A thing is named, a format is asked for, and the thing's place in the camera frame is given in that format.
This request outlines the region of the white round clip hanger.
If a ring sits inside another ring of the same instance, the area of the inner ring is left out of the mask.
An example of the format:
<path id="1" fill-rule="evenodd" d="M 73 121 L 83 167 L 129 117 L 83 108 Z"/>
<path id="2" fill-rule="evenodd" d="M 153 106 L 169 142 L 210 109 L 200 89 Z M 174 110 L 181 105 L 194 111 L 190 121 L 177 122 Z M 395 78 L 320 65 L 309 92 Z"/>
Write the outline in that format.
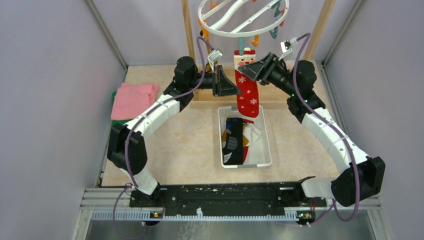
<path id="1" fill-rule="evenodd" d="M 289 0 L 202 0 L 197 9 L 201 26 L 225 38 L 247 38 L 269 33 L 274 39 L 291 8 Z"/>

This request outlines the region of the red sock white cuff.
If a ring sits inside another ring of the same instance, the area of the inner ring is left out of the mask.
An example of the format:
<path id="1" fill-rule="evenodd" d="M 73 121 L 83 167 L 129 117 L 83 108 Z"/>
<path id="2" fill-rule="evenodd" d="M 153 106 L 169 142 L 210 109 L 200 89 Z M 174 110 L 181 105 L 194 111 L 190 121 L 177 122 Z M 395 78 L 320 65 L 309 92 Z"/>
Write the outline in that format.
<path id="1" fill-rule="evenodd" d="M 243 146 L 243 164 L 245 163 L 249 151 L 249 147 L 253 144 L 252 121 L 245 118 L 242 119 L 242 146 Z"/>

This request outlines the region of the mustard yellow sock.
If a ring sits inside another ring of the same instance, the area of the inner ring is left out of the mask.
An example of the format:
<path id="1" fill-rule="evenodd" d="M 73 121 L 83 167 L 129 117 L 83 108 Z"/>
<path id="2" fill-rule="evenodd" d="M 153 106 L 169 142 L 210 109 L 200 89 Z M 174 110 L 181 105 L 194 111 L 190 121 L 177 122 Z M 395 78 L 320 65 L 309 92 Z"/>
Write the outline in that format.
<path id="1" fill-rule="evenodd" d="M 213 47 L 210 44 L 209 32 L 206 29 L 202 28 L 199 32 L 199 36 L 204 39 L 204 42 L 206 44 L 207 53 L 210 54 Z"/>
<path id="2" fill-rule="evenodd" d="M 226 137 L 227 137 L 227 130 L 224 130 L 224 132 L 221 136 L 222 144 L 224 144 L 226 142 Z M 242 144 L 243 144 L 243 147 L 247 147 L 248 144 L 249 144 L 249 139 L 244 134 L 242 134 Z"/>

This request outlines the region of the black sock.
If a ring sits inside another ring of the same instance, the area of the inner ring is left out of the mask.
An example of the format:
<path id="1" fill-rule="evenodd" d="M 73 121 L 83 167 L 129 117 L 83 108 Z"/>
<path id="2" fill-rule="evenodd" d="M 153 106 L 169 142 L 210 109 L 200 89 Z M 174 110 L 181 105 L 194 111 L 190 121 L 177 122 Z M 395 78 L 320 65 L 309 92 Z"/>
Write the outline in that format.
<path id="1" fill-rule="evenodd" d="M 226 119 L 226 142 L 222 148 L 222 163 L 225 166 L 243 164 L 243 121 L 240 117 Z"/>

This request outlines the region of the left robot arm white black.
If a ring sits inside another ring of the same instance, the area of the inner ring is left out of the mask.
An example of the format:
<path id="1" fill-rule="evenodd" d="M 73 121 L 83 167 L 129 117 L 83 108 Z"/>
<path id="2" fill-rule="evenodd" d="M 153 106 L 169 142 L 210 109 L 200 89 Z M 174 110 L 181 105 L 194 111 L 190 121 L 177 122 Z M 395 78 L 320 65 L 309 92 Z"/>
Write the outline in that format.
<path id="1" fill-rule="evenodd" d="M 146 167 L 145 139 L 180 113 L 193 99 L 196 89 L 211 90 L 215 97 L 241 94 L 221 65 L 214 66 L 211 72 L 199 72 L 194 59 L 183 56 L 176 62 L 171 83 L 152 106 L 127 123 L 111 127 L 107 159 L 130 177 L 132 187 L 142 193 L 141 200 L 149 207 L 160 202 L 161 194 L 158 181 Z"/>

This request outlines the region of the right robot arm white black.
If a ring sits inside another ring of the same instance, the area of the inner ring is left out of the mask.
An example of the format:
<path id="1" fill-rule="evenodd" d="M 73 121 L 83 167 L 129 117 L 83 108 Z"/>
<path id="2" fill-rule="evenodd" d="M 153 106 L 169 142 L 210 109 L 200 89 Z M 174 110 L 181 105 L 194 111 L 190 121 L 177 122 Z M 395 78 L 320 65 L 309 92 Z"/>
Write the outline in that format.
<path id="1" fill-rule="evenodd" d="M 288 70 L 283 60 L 269 53 L 264 58 L 237 66 L 240 73 L 261 85 L 272 84 L 290 95 L 288 109 L 327 151 L 340 175 L 309 177 L 293 192 L 299 206 L 307 206 L 313 198 L 334 199 L 344 207 L 352 206 L 381 192 L 386 164 L 360 149 L 333 120 L 324 102 L 314 92 L 317 80 L 315 66 L 300 60 Z"/>

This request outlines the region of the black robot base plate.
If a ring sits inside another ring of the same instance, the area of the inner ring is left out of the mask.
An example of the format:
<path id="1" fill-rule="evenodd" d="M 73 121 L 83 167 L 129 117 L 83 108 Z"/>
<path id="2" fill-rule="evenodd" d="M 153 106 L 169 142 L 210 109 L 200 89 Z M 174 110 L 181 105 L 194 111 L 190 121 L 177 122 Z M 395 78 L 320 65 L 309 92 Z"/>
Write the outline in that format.
<path id="1" fill-rule="evenodd" d="M 286 217 L 290 207 L 326 207 L 320 197 L 307 198 L 300 181 L 160 185 L 157 195 L 138 190 L 130 195 L 131 208 L 160 208 L 167 217 Z"/>

